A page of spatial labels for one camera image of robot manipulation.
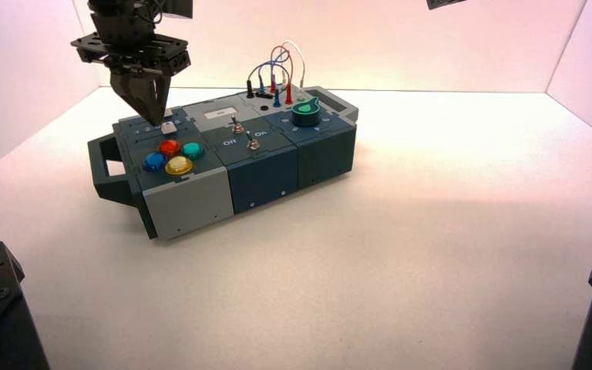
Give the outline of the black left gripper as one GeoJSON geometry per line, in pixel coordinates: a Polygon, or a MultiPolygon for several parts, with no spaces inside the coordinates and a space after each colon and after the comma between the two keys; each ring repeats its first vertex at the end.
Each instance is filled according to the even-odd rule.
{"type": "Polygon", "coordinates": [[[171,76],[191,64],[187,41],[155,32],[159,11],[93,12],[91,17],[96,30],[70,45],[83,62],[129,70],[111,72],[113,90],[149,124],[161,124],[171,76]]]}

